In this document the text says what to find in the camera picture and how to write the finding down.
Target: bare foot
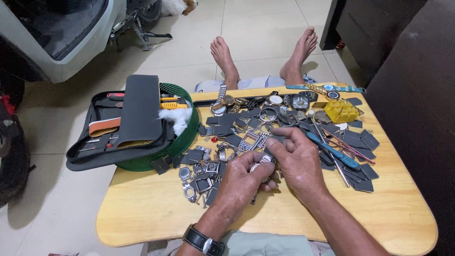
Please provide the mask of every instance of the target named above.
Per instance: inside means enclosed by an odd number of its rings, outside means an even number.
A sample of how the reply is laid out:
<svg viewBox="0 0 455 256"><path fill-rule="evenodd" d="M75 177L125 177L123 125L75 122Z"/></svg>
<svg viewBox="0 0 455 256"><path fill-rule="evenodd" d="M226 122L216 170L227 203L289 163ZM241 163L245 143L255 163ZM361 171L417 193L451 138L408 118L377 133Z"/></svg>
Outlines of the bare foot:
<svg viewBox="0 0 455 256"><path fill-rule="evenodd" d="M297 41L291 58L284 64L280 70L280 77L284 80L288 76L300 76L300 67L308 58L310 53L316 49L318 36L314 32L314 27L308 27L303 36Z"/></svg>
<svg viewBox="0 0 455 256"><path fill-rule="evenodd" d="M217 36L212 43L210 43L210 50L212 50L213 58L215 62L220 66L224 72L225 80L228 90L237 89L237 83L240 81L237 68L232 61L231 52L229 47L220 36Z"/></svg>

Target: hand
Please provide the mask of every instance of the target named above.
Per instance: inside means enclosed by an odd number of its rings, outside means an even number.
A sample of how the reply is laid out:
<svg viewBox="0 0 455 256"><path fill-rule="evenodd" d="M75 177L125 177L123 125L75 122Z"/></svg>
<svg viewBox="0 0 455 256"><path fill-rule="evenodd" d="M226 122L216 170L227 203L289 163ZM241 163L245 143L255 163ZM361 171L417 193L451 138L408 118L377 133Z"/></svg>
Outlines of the hand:
<svg viewBox="0 0 455 256"><path fill-rule="evenodd" d="M266 147L276 157L286 183L304 205L329 195L322 175L318 147L298 128L274 128L272 134L285 136L283 143L268 138Z"/></svg>
<svg viewBox="0 0 455 256"><path fill-rule="evenodd" d="M270 191L278 187L271 179L268 179L266 183L261 183L267 177L272 179L278 177L278 174L274 172L274 163L260 164L249 173L251 167L258 164L263 156L263 153L248 151L227 164L217 196L210 209L218 208L221 214L228 219L229 225L240 217L258 189Z"/></svg>

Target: tile floor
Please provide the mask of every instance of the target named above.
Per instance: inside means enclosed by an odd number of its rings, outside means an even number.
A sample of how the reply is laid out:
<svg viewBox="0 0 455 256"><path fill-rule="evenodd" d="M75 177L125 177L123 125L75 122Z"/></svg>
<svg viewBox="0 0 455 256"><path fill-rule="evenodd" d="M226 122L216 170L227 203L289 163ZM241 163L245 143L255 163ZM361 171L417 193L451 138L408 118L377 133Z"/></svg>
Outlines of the tile floor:
<svg viewBox="0 0 455 256"><path fill-rule="evenodd" d="M131 74L158 75L163 82L188 91L203 80L222 79L210 54L210 42L225 38L242 79L278 76L307 26L319 37L330 0L199 0L188 16L162 18L152 31L171 33L171 41L153 41L143 52L135 34L92 60L60 84L27 84L19 110L36 164L22 199L0 209L0 255L80 256L140 255L142 245L110 248L99 242L95 220L115 166L84 172L65 167L65 152L80 135L90 98L102 91L124 88ZM347 49L317 48L302 72L319 82L361 85L364 78Z"/></svg>

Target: green plastic basket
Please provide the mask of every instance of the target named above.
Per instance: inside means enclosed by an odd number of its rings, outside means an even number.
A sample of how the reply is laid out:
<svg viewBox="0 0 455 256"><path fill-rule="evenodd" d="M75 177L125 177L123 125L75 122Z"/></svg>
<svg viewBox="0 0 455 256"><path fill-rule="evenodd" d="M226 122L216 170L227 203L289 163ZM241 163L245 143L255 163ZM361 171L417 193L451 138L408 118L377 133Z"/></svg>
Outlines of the green plastic basket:
<svg viewBox="0 0 455 256"><path fill-rule="evenodd" d="M174 95L185 97L185 99L191 102L191 104L193 103L190 94L185 89L178 85L171 83L160 83L160 88L165 91L171 92ZM198 127L199 115L196 111L196 108L193 105L193 113L191 114L188 127L183 131L182 134L180 134L180 136L178 136L174 141L172 141L169 146L154 154L139 157L136 159L121 161L116 163L115 165L122 169L132 172L145 172L153 170L153 167L150 165L151 162L157 160L158 158L166 157L167 155L177 157L181 155L184 151L186 151L190 147L194 138L196 137Z"/></svg>

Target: brown and white dog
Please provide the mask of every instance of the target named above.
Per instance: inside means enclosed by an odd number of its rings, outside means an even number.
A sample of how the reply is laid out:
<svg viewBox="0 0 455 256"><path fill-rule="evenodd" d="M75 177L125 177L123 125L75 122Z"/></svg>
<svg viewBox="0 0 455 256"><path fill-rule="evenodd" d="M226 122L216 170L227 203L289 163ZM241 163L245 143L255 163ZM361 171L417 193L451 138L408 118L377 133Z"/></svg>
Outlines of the brown and white dog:
<svg viewBox="0 0 455 256"><path fill-rule="evenodd" d="M162 0L160 17L188 15L196 6L196 0Z"/></svg>

